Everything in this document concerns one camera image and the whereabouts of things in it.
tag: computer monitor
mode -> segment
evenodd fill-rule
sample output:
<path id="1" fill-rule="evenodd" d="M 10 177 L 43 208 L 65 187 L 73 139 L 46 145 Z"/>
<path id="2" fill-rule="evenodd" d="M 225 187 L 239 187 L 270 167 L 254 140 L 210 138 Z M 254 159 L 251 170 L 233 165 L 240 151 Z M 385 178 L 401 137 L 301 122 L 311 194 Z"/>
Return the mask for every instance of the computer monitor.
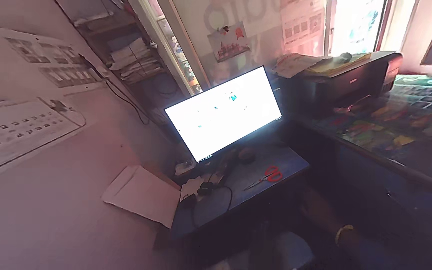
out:
<path id="1" fill-rule="evenodd" d="M 281 117 L 263 66 L 165 111 L 197 162 Z"/>

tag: hand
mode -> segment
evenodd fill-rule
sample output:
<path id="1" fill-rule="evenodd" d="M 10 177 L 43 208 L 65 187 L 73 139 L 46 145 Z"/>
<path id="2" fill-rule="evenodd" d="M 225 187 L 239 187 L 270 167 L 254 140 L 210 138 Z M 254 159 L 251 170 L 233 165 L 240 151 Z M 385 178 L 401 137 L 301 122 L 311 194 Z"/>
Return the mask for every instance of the hand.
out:
<path id="1" fill-rule="evenodd" d="M 312 188 L 308 188 L 302 195 L 303 203 L 299 208 L 301 212 L 321 229 L 333 236 L 344 224 L 336 216 L 333 207 Z"/>

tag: picture on wall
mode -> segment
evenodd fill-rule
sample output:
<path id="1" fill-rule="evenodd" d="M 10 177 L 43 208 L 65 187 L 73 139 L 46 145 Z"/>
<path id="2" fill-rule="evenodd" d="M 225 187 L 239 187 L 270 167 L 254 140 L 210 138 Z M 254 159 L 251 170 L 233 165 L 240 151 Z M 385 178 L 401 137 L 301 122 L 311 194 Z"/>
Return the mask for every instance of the picture on wall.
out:
<path id="1" fill-rule="evenodd" d="M 242 21 L 209 34 L 208 40 L 218 63 L 250 50 Z"/>

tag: blue desk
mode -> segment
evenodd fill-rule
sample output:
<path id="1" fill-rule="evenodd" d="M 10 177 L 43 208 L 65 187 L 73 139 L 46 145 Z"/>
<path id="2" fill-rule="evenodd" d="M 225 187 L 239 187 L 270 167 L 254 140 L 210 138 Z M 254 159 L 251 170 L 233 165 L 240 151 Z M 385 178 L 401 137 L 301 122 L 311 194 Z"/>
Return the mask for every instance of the blue desk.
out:
<path id="1" fill-rule="evenodd" d="M 229 212 L 268 188 L 280 185 L 290 180 L 292 176 L 309 168 L 308 162 L 280 142 L 258 144 L 253 149 L 256 153 L 256 160 L 247 165 L 237 164 L 225 181 L 225 186 L 233 191 Z M 243 190 L 257 179 L 260 179 L 261 176 L 264 176 L 265 170 L 271 165 L 279 167 L 283 179 L 278 182 L 263 181 L 249 190 Z M 230 198 L 231 193 L 228 188 L 218 188 L 211 195 L 205 196 L 200 202 L 196 203 L 194 210 L 178 205 L 170 231 L 171 238 L 183 237 L 197 229 L 192 222 L 192 211 L 194 211 L 195 224 L 201 227 L 226 213 Z"/>

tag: black printer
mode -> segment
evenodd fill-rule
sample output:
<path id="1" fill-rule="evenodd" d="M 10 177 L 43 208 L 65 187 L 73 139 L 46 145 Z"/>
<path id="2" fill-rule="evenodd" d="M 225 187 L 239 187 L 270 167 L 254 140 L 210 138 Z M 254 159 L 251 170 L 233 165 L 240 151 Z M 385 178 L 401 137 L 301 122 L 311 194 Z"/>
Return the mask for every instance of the black printer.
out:
<path id="1" fill-rule="evenodd" d="M 283 115 L 306 114 L 325 117 L 333 108 L 345 108 L 371 95 L 390 91 L 403 56 L 397 52 L 377 51 L 371 57 L 333 77 L 299 73 L 290 79 L 278 77 L 276 100 Z"/>

